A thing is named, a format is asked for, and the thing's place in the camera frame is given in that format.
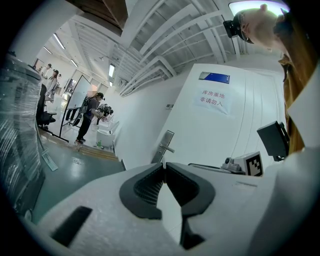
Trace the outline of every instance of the ceiling light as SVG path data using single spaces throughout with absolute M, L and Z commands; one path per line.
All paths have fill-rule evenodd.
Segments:
M 58 41 L 59 45 L 62 47 L 62 49 L 66 49 L 66 47 L 64 47 L 64 45 L 62 44 L 62 42 L 60 41 L 59 37 L 57 36 L 56 33 L 53 34 L 54 38 Z
M 114 75 L 115 65 L 110 64 L 109 67 L 109 76 L 112 77 Z
M 79 68 L 78 65 L 74 62 L 73 59 L 70 59 L 70 61 L 73 63 L 73 65 L 75 65 L 77 68 Z
M 262 4 L 267 4 L 268 11 L 274 13 L 279 16 L 282 13 L 281 8 L 285 11 L 289 11 L 289 7 L 285 4 L 271 1 L 241 1 L 241 2 L 232 2 L 229 4 L 229 8 L 233 14 L 233 16 L 243 10 L 257 8 L 259 9 Z
M 48 53 L 52 54 L 52 52 L 49 51 L 47 47 L 44 46 L 43 48 L 46 49 L 48 51 Z

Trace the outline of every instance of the door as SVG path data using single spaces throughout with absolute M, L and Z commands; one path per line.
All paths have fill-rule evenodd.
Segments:
M 215 73 L 210 75 L 212 79 L 204 80 L 210 73 Z M 174 152 L 164 153 L 166 162 L 220 167 L 227 157 L 260 151 L 265 168 L 273 158 L 268 156 L 257 129 L 276 120 L 285 121 L 281 88 L 277 75 L 195 64 L 156 147 L 165 132 L 172 131 L 169 147 Z

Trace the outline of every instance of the plastic-wrapped object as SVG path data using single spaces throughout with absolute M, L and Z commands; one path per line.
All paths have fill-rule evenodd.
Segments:
M 41 76 L 7 55 L 0 71 L 0 181 L 15 210 L 32 209 L 43 181 L 36 131 Z

